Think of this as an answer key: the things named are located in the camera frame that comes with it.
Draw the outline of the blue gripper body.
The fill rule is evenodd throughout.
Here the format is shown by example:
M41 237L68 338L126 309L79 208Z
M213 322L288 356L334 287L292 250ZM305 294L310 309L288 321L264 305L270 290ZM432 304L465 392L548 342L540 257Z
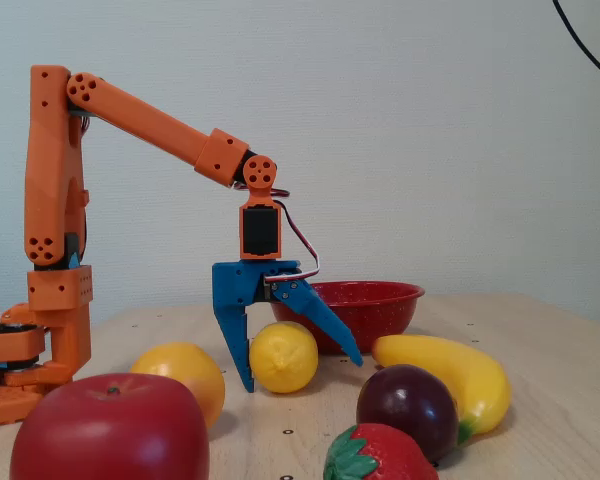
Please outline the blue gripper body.
M254 303L277 303L265 278L300 272L297 260L240 260L212 266L213 306L246 307Z

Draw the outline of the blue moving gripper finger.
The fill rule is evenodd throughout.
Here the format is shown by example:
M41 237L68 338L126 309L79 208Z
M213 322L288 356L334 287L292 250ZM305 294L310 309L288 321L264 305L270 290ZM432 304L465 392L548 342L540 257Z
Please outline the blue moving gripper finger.
M352 363L363 365L363 357L353 333L307 281L295 279L273 282L271 296L274 299L271 308L278 322L297 322L303 318L306 325L312 323L338 344Z

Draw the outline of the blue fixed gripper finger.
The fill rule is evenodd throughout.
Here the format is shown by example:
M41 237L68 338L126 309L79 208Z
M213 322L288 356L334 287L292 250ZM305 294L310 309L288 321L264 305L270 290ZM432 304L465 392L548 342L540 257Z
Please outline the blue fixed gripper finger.
M246 310L242 306L217 305L213 309L241 382L248 393L253 393L254 379L249 364Z

